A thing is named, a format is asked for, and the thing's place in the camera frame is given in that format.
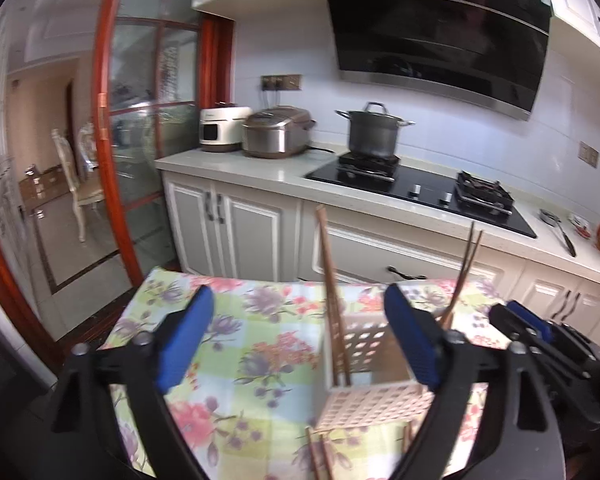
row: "wall switch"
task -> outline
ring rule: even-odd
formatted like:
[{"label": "wall switch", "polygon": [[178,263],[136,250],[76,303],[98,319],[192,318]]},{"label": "wall switch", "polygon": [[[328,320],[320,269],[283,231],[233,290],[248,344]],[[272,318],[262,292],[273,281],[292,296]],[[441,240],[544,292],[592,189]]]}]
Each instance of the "wall switch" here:
[{"label": "wall switch", "polygon": [[588,144],[585,144],[584,142],[580,142],[580,149],[578,150],[578,158],[580,160],[584,160],[593,168],[597,168],[599,157],[600,153],[597,150],[595,150]]},{"label": "wall switch", "polygon": [[260,88],[263,90],[299,90],[301,74],[260,76]]}]

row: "screw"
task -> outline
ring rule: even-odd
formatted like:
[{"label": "screw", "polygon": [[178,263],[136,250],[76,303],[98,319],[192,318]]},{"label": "screw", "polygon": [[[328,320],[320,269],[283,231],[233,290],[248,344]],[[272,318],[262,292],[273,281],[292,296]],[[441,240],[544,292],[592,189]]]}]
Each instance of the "screw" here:
[{"label": "screw", "polygon": [[88,343],[78,343],[71,348],[71,353],[73,355],[85,355],[89,351]]},{"label": "screw", "polygon": [[143,330],[142,332],[138,332],[134,336],[133,342],[134,342],[134,345],[146,346],[153,340],[154,340],[154,335],[151,334],[150,332],[146,332]]},{"label": "screw", "polygon": [[509,345],[509,350],[514,354],[524,355],[526,354],[526,347],[520,341],[514,341]]},{"label": "screw", "polygon": [[458,330],[448,330],[445,334],[445,338],[454,345],[464,344],[464,335],[462,332],[458,332]]}]

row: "gas stove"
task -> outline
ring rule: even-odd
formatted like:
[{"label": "gas stove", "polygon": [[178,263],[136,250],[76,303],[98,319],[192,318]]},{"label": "gas stove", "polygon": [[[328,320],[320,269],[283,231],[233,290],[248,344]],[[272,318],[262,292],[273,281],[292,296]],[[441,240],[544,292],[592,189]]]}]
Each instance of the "gas stove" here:
[{"label": "gas stove", "polygon": [[400,166],[397,156],[384,160],[346,153],[305,178],[427,205],[537,237],[499,182],[483,180],[464,171],[454,179]]}]

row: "ceiling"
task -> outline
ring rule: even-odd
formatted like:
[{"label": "ceiling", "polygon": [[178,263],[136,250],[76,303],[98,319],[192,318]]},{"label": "ceiling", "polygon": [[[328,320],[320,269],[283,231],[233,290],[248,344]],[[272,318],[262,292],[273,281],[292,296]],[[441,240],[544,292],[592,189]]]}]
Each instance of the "ceiling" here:
[{"label": "ceiling", "polygon": [[100,0],[7,0],[9,72],[93,49]]}]

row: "black glass cooktop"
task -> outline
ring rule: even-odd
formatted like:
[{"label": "black glass cooktop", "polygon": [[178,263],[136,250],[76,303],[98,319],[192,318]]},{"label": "black glass cooktop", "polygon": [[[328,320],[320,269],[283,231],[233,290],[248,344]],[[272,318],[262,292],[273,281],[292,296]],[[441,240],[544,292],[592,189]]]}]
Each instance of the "black glass cooktop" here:
[{"label": "black glass cooktop", "polygon": [[[494,213],[480,205],[470,205],[459,201],[455,193],[456,180],[443,175],[398,166],[393,174],[394,182],[379,180],[369,176],[348,173],[339,169],[338,161],[318,168],[305,175],[310,180],[318,180],[338,186],[352,187],[372,193],[379,193],[408,202],[428,205],[443,211],[449,211],[467,218],[502,227],[521,235],[537,238],[522,215],[513,207],[511,215]],[[414,186],[420,186],[419,193],[413,193]]]}]

